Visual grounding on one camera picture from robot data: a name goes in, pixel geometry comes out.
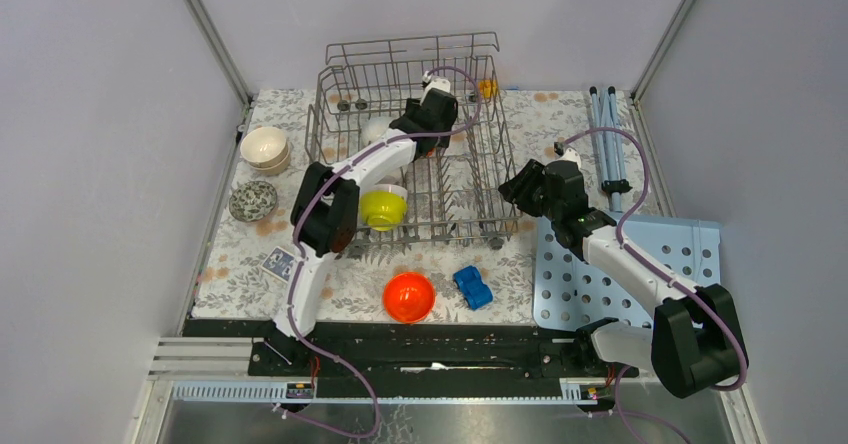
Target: dish rack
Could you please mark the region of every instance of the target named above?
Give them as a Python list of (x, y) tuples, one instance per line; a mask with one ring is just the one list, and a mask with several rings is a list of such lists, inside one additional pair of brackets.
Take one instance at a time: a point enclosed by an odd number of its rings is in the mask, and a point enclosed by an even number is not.
[[(421, 97), (421, 78), (434, 67), (455, 66), (478, 84), (497, 83), (490, 53), (499, 50), (494, 32), (328, 45), (328, 67), (318, 74), (315, 103), (309, 106), (309, 158), (329, 165), (358, 152), (366, 144), (361, 131), (368, 120), (400, 117), (407, 98)], [(473, 115), (478, 100), (479, 123), (452, 136), (447, 149), (437, 149), (401, 170), (401, 185), (409, 191), (403, 223), (386, 232), (360, 227), (347, 248), (349, 256), (370, 245), (468, 246), (475, 239), (497, 250), (517, 231), (521, 213), (497, 191), (516, 173), (501, 97), (497, 91), (472, 89), (457, 72), (439, 74), (451, 80), (460, 108), (457, 125)]]

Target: playing card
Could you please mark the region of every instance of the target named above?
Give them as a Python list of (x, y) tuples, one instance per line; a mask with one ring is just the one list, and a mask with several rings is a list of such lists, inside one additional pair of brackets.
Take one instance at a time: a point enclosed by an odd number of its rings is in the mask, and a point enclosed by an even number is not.
[(294, 255), (276, 247), (262, 261), (262, 270), (283, 282), (291, 282), (295, 262)]

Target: beige bowl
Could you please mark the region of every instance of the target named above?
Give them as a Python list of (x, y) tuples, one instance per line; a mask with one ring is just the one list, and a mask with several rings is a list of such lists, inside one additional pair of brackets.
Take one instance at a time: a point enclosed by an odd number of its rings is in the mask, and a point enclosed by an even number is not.
[(256, 169), (273, 168), (289, 155), (285, 131), (276, 127), (260, 127), (241, 140), (241, 157)]
[(289, 152), (289, 146), (286, 146), (285, 151), (281, 154), (281, 160), (273, 167), (256, 167), (250, 166), (254, 171), (262, 174), (263, 176), (275, 176), (289, 167), (289, 163), (291, 162), (291, 152)]

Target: small yellow object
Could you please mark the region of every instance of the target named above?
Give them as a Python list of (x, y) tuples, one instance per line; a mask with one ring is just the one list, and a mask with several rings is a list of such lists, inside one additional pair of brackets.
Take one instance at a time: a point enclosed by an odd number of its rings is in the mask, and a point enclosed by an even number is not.
[(362, 220), (380, 232), (390, 231), (403, 222), (406, 209), (406, 201), (389, 191), (367, 192), (359, 201)]
[(483, 99), (491, 99), (498, 92), (498, 81), (494, 79), (483, 79), (477, 83), (477, 87), (480, 88), (480, 94), (483, 95)]

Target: blue toy car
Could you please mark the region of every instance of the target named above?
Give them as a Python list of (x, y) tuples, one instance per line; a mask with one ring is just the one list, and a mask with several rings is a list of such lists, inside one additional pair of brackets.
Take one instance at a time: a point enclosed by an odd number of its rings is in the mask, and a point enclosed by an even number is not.
[(468, 266), (454, 273), (453, 280), (459, 287), (459, 291), (465, 296), (465, 300), (468, 301), (468, 306), (472, 311), (476, 311), (494, 300), (492, 290), (483, 283), (480, 271), (474, 266)]

